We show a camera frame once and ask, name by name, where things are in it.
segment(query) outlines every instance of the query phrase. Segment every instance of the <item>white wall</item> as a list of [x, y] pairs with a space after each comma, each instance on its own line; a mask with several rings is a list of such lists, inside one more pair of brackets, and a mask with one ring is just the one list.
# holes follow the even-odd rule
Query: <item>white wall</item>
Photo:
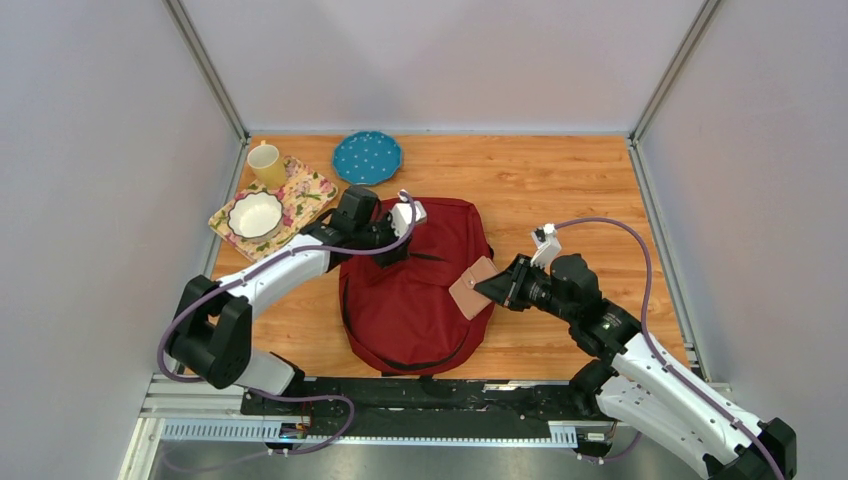
[[624, 131], [701, 0], [186, 0], [251, 130]]
[[158, 1], [0, 7], [0, 470], [115, 478], [237, 141]]
[[844, 478], [848, 4], [729, 0], [644, 142], [704, 363]]

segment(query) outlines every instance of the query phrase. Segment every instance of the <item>flower pattern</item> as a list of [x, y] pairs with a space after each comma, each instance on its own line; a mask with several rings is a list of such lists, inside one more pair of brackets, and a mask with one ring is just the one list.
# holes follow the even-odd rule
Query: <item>flower pattern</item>
[[[338, 193], [333, 182], [304, 165], [295, 157], [285, 157], [288, 181], [277, 190], [269, 190], [258, 180], [227, 202], [209, 219], [209, 226], [227, 243], [250, 260], [258, 261], [279, 250], [307, 223], [311, 222]], [[283, 228], [273, 238], [262, 243], [244, 240], [227, 226], [227, 216], [237, 200], [250, 193], [265, 191], [283, 204]]]

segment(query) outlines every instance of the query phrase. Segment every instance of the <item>wooden table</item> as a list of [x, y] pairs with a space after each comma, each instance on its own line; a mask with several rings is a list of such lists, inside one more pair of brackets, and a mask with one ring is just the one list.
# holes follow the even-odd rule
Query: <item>wooden table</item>
[[[294, 155], [344, 189], [333, 171], [336, 135], [254, 137]], [[544, 223], [608, 216], [626, 222], [649, 241], [654, 260], [651, 331], [685, 362], [683, 342], [651, 242], [639, 188], [621, 137], [459, 136], [396, 137], [404, 164], [374, 190], [381, 198], [401, 188], [419, 197], [455, 197], [474, 203], [483, 218], [495, 263], [505, 268], [516, 253], [532, 255], [530, 232]], [[253, 174], [245, 168], [239, 188]], [[605, 296], [638, 316], [645, 286], [639, 246], [609, 225], [580, 225], [559, 233], [563, 253], [579, 252], [598, 274]], [[213, 278], [249, 261], [223, 244]], [[295, 289], [260, 316], [254, 345], [273, 351], [314, 376], [379, 376], [348, 346], [338, 298], [338, 269]], [[589, 357], [568, 335], [568, 325], [538, 310], [495, 309], [486, 339], [464, 365], [438, 375], [468, 379], [570, 379]]]

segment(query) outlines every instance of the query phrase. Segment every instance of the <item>red backpack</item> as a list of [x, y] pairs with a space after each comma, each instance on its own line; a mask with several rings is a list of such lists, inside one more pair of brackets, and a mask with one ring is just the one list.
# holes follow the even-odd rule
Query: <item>red backpack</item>
[[[494, 304], [467, 320], [448, 288], [481, 256], [492, 258], [474, 205], [418, 198], [409, 258], [385, 269], [369, 257], [342, 263], [339, 296], [353, 352], [388, 374], [432, 375], [461, 365], [483, 341]], [[383, 201], [391, 208], [397, 200]]]

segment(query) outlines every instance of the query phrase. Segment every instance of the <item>yellow mug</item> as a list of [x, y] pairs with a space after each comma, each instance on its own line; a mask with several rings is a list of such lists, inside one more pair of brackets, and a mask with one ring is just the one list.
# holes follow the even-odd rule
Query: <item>yellow mug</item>
[[286, 162], [280, 158], [277, 147], [266, 145], [265, 140], [247, 154], [247, 165], [270, 190], [286, 184]]

